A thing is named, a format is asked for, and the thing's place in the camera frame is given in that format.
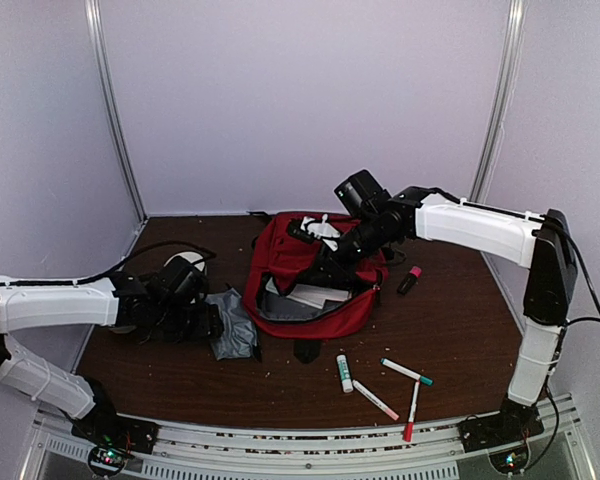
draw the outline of backpack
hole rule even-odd
[[[285,299],[296,284],[325,277],[319,263],[321,249],[327,248],[323,242],[305,243],[287,232],[292,221],[305,216],[322,218],[313,212],[280,213],[256,239],[243,306],[256,325],[274,337],[314,341],[351,335],[365,325],[379,299],[380,285],[388,276],[384,256],[378,252],[358,262],[349,272],[351,297],[342,302],[327,301],[317,309]],[[341,233],[359,223],[336,214],[329,215],[329,222]],[[271,285],[267,289],[270,282],[278,294],[271,293]]]

